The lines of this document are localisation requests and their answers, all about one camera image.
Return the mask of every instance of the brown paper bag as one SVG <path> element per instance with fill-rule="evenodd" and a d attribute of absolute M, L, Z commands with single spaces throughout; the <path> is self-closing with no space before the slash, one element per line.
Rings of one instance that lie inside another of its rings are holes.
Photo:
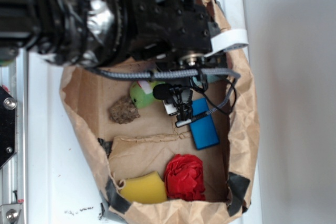
<path fill-rule="evenodd" d="M 222 31 L 230 29 L 214 0 L 197 1 L 207 7 Z M 75 67 L 64 69 L 60 96 L 110 212 L 129 224 L 218 224 L 229 223 L 248 209 L 259 144 L 256 91 L 243 51 L 231 51 L 227 58 L 242 76 L 236 84 L 236 105 L 229 118 L 213 114 L 221 144 L 202 151 L 195 149 L 189 126 L 176 128 L 174 117 L 166 115 L 161 102 L 139 110 L 141 117 L 132 123 L 110 121 L 108 108 L 128 94 L 130 82 L 108 80 Z M 111 70 L 142 71 L 149 64 L 128 60 Z M 210 85 L 208 94 L 219 103 L 225 92 L 226 84 L 219 81 Z M 98 138 L 113 141 L 109 159 Z M 162 177 L 167 162 L 177 153 L 194 154 L 203 161 L 207 201 L 179 199 L 146 205 L 128 202 L 119 194 L 122 179 L 155 170 Z"/>

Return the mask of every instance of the blue block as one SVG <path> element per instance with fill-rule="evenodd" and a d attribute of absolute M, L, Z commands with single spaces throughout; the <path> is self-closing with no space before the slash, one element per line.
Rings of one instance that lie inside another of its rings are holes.
<path fill-rule="evenodd" d="M 205 98 L 193 101 L 193 115 L 197 115 L 208 110 L 209 107 Z M 219 144 L 219 138 L 211 115 L 191 123 L 190 128 L 198 150 Z"/>

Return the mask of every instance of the red tissue paper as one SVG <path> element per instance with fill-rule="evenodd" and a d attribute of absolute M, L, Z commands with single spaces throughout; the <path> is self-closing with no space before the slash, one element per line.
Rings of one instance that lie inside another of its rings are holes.
<path fill-rule="evenodd" d="M 167 196 L 186 201 L 205 200 L 203 162 L 190 154 L 177 154 L 164 172 Z"/>

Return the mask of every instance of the brown rock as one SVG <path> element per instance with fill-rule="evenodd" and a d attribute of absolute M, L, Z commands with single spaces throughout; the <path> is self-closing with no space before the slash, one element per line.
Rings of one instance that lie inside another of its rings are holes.
<path fill-rule="evenodd" d="M 119 124 L 130 123 L 140 117 L 138 109 L 134 106 L 131 97 L 128 95 L 125 95 L 115 102 L 112 107 L 109 108 L 109 111 L 111 120 Z"/>

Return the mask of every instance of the yellow sponge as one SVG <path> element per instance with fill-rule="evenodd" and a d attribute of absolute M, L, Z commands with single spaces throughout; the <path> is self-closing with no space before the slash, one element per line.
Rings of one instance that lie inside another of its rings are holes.
<path fill-rule="evenodd" d="M 130 202 L 143 204 L 161 203 L 167 200 L 164 182 L 157 172 L 139 178 L 126 179 L 120 194 Z"/>

